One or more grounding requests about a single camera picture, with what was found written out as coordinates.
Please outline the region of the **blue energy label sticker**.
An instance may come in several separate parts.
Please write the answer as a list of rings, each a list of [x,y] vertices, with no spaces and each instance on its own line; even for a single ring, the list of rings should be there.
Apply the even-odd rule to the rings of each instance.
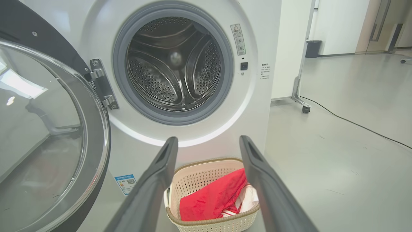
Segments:
[[[136,185],[136,179],[133,174],[118,176],[115,177],[115,180],[125,196],[129,195]]]

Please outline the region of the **cream perforated laundry basket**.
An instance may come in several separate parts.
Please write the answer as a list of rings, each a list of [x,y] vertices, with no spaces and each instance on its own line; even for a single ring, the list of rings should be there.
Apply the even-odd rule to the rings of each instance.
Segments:
[[[237,215],[193,222],[182,221],[179,213],[181,198],[241,168],[241,159],[226,157],[186,164],[175,170],[163,200],[166,214],[179,232],[243,232],[252,226],[260,211],[259,205]]]

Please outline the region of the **grey warning label sticker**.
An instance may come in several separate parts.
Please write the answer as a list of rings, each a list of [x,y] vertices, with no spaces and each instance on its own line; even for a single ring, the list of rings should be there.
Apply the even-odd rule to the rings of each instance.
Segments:
[[[240,55],[245,55],[246,54],[246,48],[245,48],[245,42],[243,39],[243,32],[241,29],[240,24],[233,24],[230,26],[231,32],[233,34],[234,40],[235,40],[235,45],[236,45],[236,51],[237,54]]]

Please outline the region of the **red and white clothing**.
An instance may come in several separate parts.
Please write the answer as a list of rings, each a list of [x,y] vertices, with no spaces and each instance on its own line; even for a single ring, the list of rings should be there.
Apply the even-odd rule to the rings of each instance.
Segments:
[[[179,213],[182,221],[212,220],[244,213],[258,204],[256,189],[245,170],[239,169],[183,197]]]

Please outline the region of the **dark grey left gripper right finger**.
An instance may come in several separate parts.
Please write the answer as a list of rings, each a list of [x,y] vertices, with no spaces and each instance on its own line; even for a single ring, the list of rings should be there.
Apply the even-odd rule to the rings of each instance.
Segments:
[[[267,232],[319,232],[251,138],[239,138],[249,183],[256,189]]]

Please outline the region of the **metal washing machine door hinge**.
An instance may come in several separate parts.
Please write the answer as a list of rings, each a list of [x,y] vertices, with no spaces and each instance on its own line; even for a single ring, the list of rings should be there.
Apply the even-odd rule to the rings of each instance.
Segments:
[[[90,72],[84,75],[97,94],[101,104],[109,110],[119,109],[119,104],[112,91],[108,76],[100,59],[90,60]]]

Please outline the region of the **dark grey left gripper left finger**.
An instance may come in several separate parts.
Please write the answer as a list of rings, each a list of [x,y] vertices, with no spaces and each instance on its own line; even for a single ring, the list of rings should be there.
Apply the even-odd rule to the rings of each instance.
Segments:
[[[164,191],[170,186],[178,138],[170,137],[112,217],[105,232],[155,232]]]

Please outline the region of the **grey rubber door gasket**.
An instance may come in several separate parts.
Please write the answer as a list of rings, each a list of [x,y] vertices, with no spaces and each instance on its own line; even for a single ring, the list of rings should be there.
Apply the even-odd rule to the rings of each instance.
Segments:
[[[128,46],[135,33],[146,23],[162,17],[183,17],[207,29],[217,41],[222,56],[218,87],[204,104],[188,111],[167,111],[148,103],[133,87],[127,70]],[[234,72],[233,51],[222,27],[212,16],[194,4],[183,1],[149,3],[134,12],[122,25],[113,49],[113,72],[117,84],[128,103],[146,118],[165,125],[189,125],[210,116],[229,93]]]

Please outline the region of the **white partition with metal legs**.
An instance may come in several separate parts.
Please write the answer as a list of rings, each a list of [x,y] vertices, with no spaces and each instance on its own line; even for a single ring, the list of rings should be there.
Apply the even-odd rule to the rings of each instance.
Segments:
[[[291,99],[312,107],[300,97],[301,75],[316,0],[282,0],[272,101]]]

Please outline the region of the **white front-load washing machine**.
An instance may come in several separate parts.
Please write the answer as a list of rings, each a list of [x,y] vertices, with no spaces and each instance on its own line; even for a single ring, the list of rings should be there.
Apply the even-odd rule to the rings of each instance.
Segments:
[[[138,179],[166,139],[179,139],[176,166],[213,158],[240,157],[239,137],[249,136],[264,151],[281,0],[170,0],[194,4],[218,22],[233,51],[234,72],[228,95],[207,118],[189,125],[165,125],[137,112],[123,96],[113,72],[113,49],[122,25],[138,9],[169,0],[20,0],[37,12],[77,50],[90,68],[100,59],[119,109],[109,110],[111,157],[115,176]],[[246,54],[238,55],[230,26],[240,24]],[[241,70],[241,62],[248,69]],[[261,65],[270,77],[261,80]]]

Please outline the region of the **round glass washer door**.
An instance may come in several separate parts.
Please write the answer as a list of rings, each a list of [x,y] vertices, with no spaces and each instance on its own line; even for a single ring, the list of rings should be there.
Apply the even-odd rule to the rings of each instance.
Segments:
[[[76,232],[109,159],[90,69],[20,0],[0,0],[0,232]]]

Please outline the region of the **stainless steel washing machine drum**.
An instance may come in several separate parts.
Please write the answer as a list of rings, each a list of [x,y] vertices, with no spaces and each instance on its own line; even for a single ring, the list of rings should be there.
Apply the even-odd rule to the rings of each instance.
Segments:
[[[126,59],[137,93],[167,111],[188,111],[207,102],[222,72],[214,36],[183,17],[162,17],[143,25],[133,36]]]

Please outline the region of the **black trash bin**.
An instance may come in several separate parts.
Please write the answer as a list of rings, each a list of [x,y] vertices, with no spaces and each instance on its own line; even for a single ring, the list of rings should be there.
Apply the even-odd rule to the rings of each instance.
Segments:
[[[322,41],[307,41],[306,42],[306,58],[317,58],[319,54],[319,50],[322,44]]]

